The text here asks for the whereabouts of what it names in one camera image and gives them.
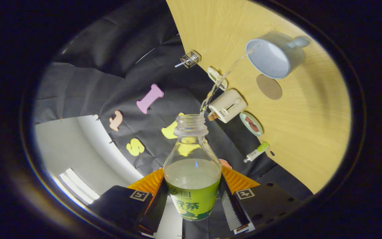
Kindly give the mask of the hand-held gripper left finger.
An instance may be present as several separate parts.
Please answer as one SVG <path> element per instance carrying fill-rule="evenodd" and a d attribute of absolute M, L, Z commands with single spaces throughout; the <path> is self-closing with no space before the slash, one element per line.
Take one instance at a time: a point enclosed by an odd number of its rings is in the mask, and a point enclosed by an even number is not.
<path fill-rule="evenodd" d="M 130 186 L 112 186 L 89 209 L 101 218 L 135 234 L 158 231 L 168 197 L 162 168 Z"/>

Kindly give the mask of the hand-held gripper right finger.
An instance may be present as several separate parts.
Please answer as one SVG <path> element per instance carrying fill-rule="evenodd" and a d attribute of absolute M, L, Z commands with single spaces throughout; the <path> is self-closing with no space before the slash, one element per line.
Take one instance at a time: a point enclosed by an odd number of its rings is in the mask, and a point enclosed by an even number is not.
<path fill-rule="evenodd" d="M 228 167 L 222 168 L 219 193 L 229 230 L 234 234 L 264 229 L 302 205 L 275 183 L 257 183 Z"/>

